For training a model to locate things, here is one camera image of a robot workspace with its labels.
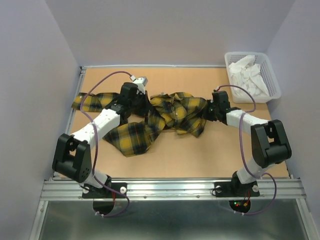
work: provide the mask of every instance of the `wooden table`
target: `wooden table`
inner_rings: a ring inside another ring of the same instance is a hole
[[[149,96],[164,93],[188,92],[195,97],[211,99],[214,88],[228,84],[225,68],[88,68],[81,88],[87,93],[98,81],[114,71],[128,71],[136,77],[146,76]],[[120,92],[124,82],[130,79],[125,74],[116,74],[104,81],[93,92]],[[235,104],[228,87],[231,106],[249,110],[252,104]],[[95,118],[99,113],[91,112]],[[252,114],[270,120],[266,104],[258,104]],[[129,122],[142,118],[131,116]],[[89,120],[76,111],[71,133],[84,127]],[[251,158],[251,138],[243,134],[245,157]],[[239,146],[239,131],[221,122],[207,121],[203,134],[196,138],[190,134],[177,135],[174,130],[165,130],[145,154],[125,157],[114,146],[101,140],[97,169],[117,178],[207,178],[228,177],[243,167]],[[288,177],[285,163],[269,170],[275,177]]]

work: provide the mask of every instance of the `white cloth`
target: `white cloth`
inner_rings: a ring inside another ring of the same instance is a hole
[[[269,91],[260,74],[260,64],[254,64],[255,56],[248,55],[229,65],[230,83],[247,90],[252,96],[269,97]],[[247,96],[241,89],[234,88],[238,96]]]

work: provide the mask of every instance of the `white wall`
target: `white wall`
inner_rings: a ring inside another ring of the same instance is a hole
[[[78,69],[44,0],[1,1],[1,240],[29,238]]]
[[[267,54],[282,97],[268,106],[292,148],[289,171],[303,182],[320,230],[320,1],[296,0]]]
[[[224,64],[267,50],[294,0],[46,0],[81,66]]]

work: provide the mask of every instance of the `purple cable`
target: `purple cable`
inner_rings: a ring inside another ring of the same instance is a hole
[[[246,163],[246,159],[245,159],[245,151],[244,151],[244,145],[243,145],[243,140],[242,140],[242,124],[243,124],[243,121],[244,121],[244,116],[246,115],[246,113],[252,113],[254,112],[256,109],[257,109],[257,103],[255,101],[255,99],[251,96],[251,94],[245,90],[244,88],[240,87],[240,86],[237,86],[237,85],[232,85],[232,84],[226,84],[226,85],[221,85],[217,88],[217,91],[220,89],[220,88],[223,88],[223,87],[233,87],[233,88],[238,88],[238,89],[241,89],[242,91],[244,91],[252,100],[253,102],[253,109],[252,110],[248,110],[248,111],[245,111],[244,113],[241,114],[241,117],[240,117],[240,121],[239,121],[239,142],[240,142],[240,152],[241,152],[241,158],[242,158],[242,162],[243,162],[243,165],[244,165],[244,168],[245,170],[255,179],[258,179],[259,177],[255,176],[248,168],[247,166],[247,163]],[[264,211],[266,211],[267,209],[269,209],[269,207],[274,203],[275,199],[276,199],[276,196],[277,196],[277,183],[276,183],[276,180],[275,178],[268,172],[264,172],[262,176],[264,175],[268,175],[273,183],[274,183],[274,195],[273,195],[273,198],[271,200],[271,202],[262,210],[260,211],[256,211],[256,212],[252,212],[252,213],[244,213],[244,215],[257,215],[257,214],[260,214],[260,213],[263,213]]]
[[[95,169],[96,169],[96,164],[97,164],[97,158],[98,158],[98,130],[97,130],[97,126],[94,124],[94,120],[92,119],[92,117],[86,113],[84,110],[83,110],[83,106],[84,106],[84,102],[86,100],[86,98],[92,93],[92,91],[98,87],[104,80],[106,80],[107,78],[111,77],[112,75],[114,74],[127,74],[129,75],[130,77],[132,76],[132,74],[130,74],[129,72],[127,71],[115,71],[115,72],[112,72],[110,73],[109,75],[107,75],[106,77],[104,77],[102,80],[100,80],[96,85],[94,85],[94,87],[84,96],[84,98],[82,99],[82,102],[80,104],[80,111],[90,120],[90,122],[92,123],[92,126],[93,126],[93,131],[94,131],[94,140],[95,140],[95,153],[94,153],[94,160],[93,160],[93,166],[92,166],[92,175],[94,177],[94,179],[102,186],[104,187],[105,189],[115,193],[115,194],[118,194],[124,198],[127,199],[128,203],[127,205],[125,206],[124,209],[122,209],[121,211],[117,212],[117,213],[114,213],[114,214],[108,214],[108,215],[101,215],[99,212],[96,212],[98,214],[100,214],[100,216],[104,217],[104,218],[108,218],[108,217],[115,217],[115,216],[118,216],[119,214],[123,213],[125,210],[127,210],[127,208],[129,207],[129,204],[130,204],[130,199],[128,198],[127,195],[125,194],[122,194],[121,192],[118,192],[108,186],[106,186],[104,183],[102,183],[96,176],[95,176]]]

